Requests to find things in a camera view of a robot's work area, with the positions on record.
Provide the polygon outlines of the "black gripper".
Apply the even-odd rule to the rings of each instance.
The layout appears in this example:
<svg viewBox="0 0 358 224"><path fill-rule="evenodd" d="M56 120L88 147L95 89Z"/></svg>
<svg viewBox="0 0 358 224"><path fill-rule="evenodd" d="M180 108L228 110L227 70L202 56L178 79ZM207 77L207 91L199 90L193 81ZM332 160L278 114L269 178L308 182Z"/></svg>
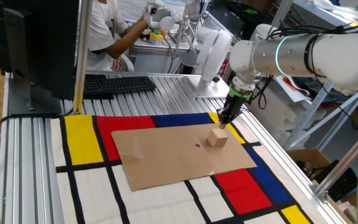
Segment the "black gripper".
<svg viewBox="0 0 358 224"><path fill-rule="evenodd" d="M220 128L225 128L227 125L232 123L234 118L240 114L244 101L245 99L239 96L230 94L227 95L224 107L217 110Z"/></svg>

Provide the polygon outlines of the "bare hand of person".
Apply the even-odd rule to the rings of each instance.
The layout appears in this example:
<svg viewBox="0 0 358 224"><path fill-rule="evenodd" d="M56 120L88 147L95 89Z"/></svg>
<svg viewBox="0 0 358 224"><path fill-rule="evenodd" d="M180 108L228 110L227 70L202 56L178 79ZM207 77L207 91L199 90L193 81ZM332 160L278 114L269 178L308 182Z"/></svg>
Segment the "bare hand of person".
<svg viewBox="0 0 358 224"><path fill-rule="evenodd" d="M147 21L144 19L144 15L142 15L139 20L137 21L139 27L142 29L142 30L145 30L146 28L149 27Z"/></svg>

